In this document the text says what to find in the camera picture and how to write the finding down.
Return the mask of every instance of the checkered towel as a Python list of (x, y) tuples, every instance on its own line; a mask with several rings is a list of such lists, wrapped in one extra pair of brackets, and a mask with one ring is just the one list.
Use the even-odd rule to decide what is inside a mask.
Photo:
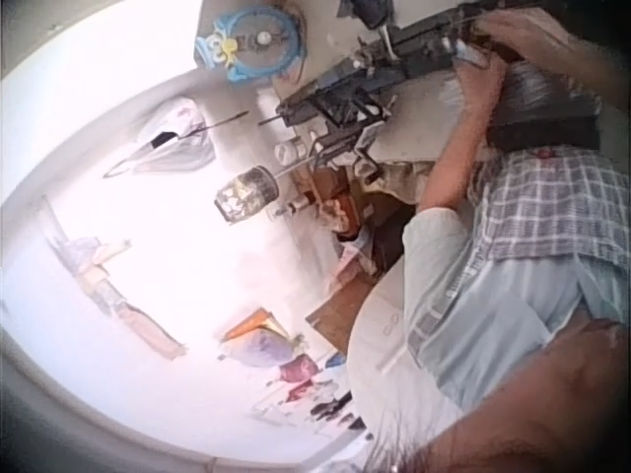
[(413, 354), (487, 261), (579, 254), (629, 272), (629, 178), (596, 152), (555, 147), (500, 157), (474, 177), (469, 199), (477, 207), (470, 256), (413, 323)]

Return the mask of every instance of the man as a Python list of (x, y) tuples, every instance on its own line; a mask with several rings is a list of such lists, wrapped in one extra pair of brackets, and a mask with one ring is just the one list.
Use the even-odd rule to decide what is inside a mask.
[[(543, 11), (477, 26), (628, 111), (628, 74)], [(506, 68), (456, 65), (464, 111), (405, 231), (408, 346), (465, 416), (402, 445), (399, 473), (566, 471), (628, 401), (628, 177), (588, 150), (519, 151), (480, 173), (472, 235), (456, 213)]]

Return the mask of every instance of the shirt sleeve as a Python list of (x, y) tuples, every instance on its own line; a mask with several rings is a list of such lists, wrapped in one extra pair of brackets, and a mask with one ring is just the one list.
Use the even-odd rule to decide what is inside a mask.
[(432, 208), (405, 228), (405, 330), (424, 313), (462, 269), (469, 232), (451, 209)]

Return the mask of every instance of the light blue shirt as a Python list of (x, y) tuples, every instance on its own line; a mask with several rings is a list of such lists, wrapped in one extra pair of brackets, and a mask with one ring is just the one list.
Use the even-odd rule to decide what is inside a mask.
[[(408, 323), (462, 269), (468, 238), (449, 209), (430, 209), (409, 224), (404, 236)], [(587, 257), (489, 261), (463, 288), (416, 361), (469, 412), (545, 347), (581, 302), (595, 317), (628, 325), (628, 283), (614, 266)]]

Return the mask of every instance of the bottle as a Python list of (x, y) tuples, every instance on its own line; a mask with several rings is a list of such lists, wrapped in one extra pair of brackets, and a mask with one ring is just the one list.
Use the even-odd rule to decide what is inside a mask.
[(301, 210), (306, 209), (316, 202), (316, 197), (312, 192), (305, 192), (304, 194), (299, 195), (294, 200), (292, 200), (289, 204), (284, 205), (279, 208), (276, 212), (274, 212), (274, 217), (278, 218), (282, 215), (286, 215), (291, 217), (292, 215), (296, 215)]

